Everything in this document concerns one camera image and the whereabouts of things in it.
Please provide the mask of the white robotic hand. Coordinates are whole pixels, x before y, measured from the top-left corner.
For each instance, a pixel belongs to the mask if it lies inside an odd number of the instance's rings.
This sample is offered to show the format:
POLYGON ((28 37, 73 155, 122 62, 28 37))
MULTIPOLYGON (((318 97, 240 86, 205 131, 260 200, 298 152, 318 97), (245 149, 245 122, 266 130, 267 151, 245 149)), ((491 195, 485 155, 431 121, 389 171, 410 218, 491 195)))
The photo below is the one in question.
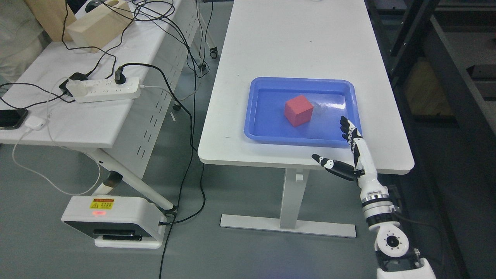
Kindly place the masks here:
POLYGON ((348 181, 355 180, 355 168, 359 172, 363 170, 364 174, 358 177, 358 185, 361 188, 361 200, 369 200, 369 196, 372 195, 388 196, 388 189, 381 185, 378 180, 374 160, 358 128, 344 116, 340 117, 339 123, 341 125, 342 138, 347 141, 351 150, 353 150, 353 154, 358 156, 356 166, 354 167, 342 161, 321 157, 318 154, 312 154, 312 159, 329 173, 348 181))

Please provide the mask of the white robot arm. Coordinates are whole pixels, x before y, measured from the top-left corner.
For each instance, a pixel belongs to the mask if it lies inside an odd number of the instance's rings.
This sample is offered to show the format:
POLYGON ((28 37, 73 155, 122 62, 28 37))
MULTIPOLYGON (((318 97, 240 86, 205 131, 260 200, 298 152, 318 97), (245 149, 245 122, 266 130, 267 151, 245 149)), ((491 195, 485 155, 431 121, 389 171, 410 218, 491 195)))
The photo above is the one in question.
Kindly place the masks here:
POLYGON ((341 116, 342 138, 353 154, 353 164, 312 154, 312 158, 326 171, 340 178, 356 181, 361 189, 362 211, 369 230, 376 233, 374 251, 379 268, 378 279, 434 279, 435 273, 428 260, 410 246, 401 229, 397 207, 386 186, 378 179, 377 168, 365 139, 358 128, 341 116))

